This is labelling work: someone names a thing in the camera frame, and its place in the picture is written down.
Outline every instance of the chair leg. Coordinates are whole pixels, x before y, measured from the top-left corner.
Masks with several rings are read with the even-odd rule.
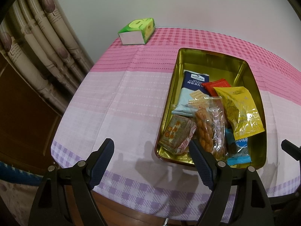
[[[164,223],[162,224],[162,226],[167,226],[167,222],[168,222],[168,218],[165,219]]]

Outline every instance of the wooden door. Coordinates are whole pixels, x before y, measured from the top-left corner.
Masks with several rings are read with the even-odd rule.
[[[60,120],[0,54],[0,161],[43,175]]]

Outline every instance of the metal tin tray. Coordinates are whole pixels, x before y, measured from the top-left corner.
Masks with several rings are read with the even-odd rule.
[[[189,153],[184,155],[173,155],[158,144],[160,136],[164,133],[165,126],[171,119],[171,111],[177,106],[184,77],[184,70],[208,74],[211,82],[224,78],[232,87],[244,86],[247,88],[252,95],[264,129],[266,130],[265,115],[260,92],[252,71],[245,60],[222,53],[181,48],[178,52],[176,65],[173,71],[170,89],[163,112],[162,122],[160,125],[159,135],[155,145],[155,154],[159,159],[186,166],[194,166]],[[252,162],[239,164],[236,165],[236,167],[245,168],[250,165],[256,169],[263,167],[265,164],[267,151],[266,131],[249,137],[248,149]]]

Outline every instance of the patterned curtain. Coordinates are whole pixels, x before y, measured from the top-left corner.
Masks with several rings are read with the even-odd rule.
[[[92,67],[54,0],[16,0],[0,25],[0,51],[22,78],[61,113]]]

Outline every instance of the pink checkered tablecloth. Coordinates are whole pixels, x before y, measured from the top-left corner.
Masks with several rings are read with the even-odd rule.
[[[268,196],[293,192],[299,163],[280,147],[300,145],[301,72],[252,43],[209,31],[158,28],[146,45],[116,39],[70,102],[52,143],[52,156],[70,167],[113,139],[115,153],[95,191],[118,203],[162,217],[197,220],[209,198],[197,172],[159,160],[154,145],[178,50],[232,55],[248,62],[261,94],[267,126],[267,161],[258,174]],[[234,194],[224,220],[229,218]]]

